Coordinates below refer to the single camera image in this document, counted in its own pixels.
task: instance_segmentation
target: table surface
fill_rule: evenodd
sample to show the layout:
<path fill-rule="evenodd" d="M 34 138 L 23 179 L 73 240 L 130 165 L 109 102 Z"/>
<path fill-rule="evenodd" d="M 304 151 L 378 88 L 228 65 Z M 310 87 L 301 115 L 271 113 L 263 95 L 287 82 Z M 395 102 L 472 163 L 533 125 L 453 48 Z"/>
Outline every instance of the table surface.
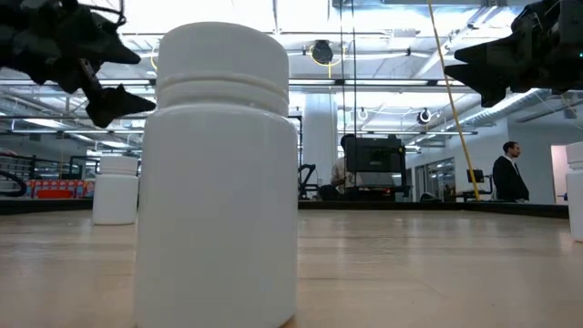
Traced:
<path fill-rule="evenodd" d="M 0 327 L 130 328 L 135 226 L 90 212 L 0 217 Z M 568 220 L 463 211 L 301 211 L 286 327 L 583 327 Z"/>

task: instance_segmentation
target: black suit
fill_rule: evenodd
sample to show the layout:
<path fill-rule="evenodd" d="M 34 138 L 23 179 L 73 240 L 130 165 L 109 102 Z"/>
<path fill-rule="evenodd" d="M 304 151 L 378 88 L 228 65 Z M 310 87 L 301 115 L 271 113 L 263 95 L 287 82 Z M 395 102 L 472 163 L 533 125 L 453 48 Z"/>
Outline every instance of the black suit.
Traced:
<path fill-rule="evenodd" d="M 499 200 L 528 200 L 528 188 L 520 176 L 518 166 L 504 156 L 494 162 L 492 176 Z"/>

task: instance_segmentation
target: monitor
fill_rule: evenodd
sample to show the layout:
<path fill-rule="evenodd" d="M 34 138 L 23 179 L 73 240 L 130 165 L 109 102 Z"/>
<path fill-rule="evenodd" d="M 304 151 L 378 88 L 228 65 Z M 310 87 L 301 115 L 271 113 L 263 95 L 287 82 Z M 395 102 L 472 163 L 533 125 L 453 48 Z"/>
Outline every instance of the monitor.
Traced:
<path fill-rule="evenodd" d="M 346 170 L 349 172 L 402 173 L 405 147 L 398 138 L 349 138 Z"/>
<path fill-rule="evenodd" d="M 472 183 L 472 176 L 470 176 L 470 170 L 465 171 L 467 174 L 467 182 Z M 474 169 L 474 178 L 476 178 L 476 183 L 484 183 L 484 171 L 481 169 Z"/>

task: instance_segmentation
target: man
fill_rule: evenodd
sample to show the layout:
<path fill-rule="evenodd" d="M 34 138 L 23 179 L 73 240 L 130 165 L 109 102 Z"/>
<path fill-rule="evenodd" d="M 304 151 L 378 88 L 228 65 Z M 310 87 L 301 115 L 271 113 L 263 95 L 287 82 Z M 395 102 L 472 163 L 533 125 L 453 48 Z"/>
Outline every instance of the man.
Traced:
<path fill-rule="evenodd" d="M 354 134 L 347 134 L 340 139 L 340 146 L 342 146 L 344 154 L 346 154 L 346 142 L 350 138 L 356 138 L 356 136 Z M 354 186 L 363 184 L 363 181 L 358 174 L 354 175 L 346 170 L 345 156 L 336 160 L 336 163 L 332 166 L 332 180 L 330 182 L 342 195 L 348 195 L 349 197 L 350 194 L 357 192 Z"/>
<path fill-rule="evenodd" d="M 520 145 L 508 141 L 502 147 L 504 156 L 494 162 L 492 176 L 496 185 L 496 195 L 499 200 L 511 202 L 528 201 L 528 188 L 520 176 L 515 160 L 520 156 Z"/>

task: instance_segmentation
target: white plastic bottle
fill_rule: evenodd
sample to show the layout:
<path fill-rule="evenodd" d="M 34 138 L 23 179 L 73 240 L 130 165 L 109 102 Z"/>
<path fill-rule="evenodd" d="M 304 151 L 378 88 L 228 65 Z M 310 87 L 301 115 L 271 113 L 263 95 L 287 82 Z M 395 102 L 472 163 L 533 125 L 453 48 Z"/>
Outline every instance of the white plastic bottle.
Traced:
<path fill-rule="evenodd" d="M 568 216 L 571 236 L 583 242 L 583 142 L 567 146 L 568 165 L 573 169 L 567 174 Z"/>
<path fill-rule="evenodd" d="M 95 181 L 93 224 L 133 224 L 138 216 L 138 160 L 102 157 Z"/>
<path fill-rule="evenodd" d="M 159 50 L 145 127 L 139 328 L 273 328 L 295 313 L 297 134 L 288 58 L 245 26 L 196 23 Z"/>

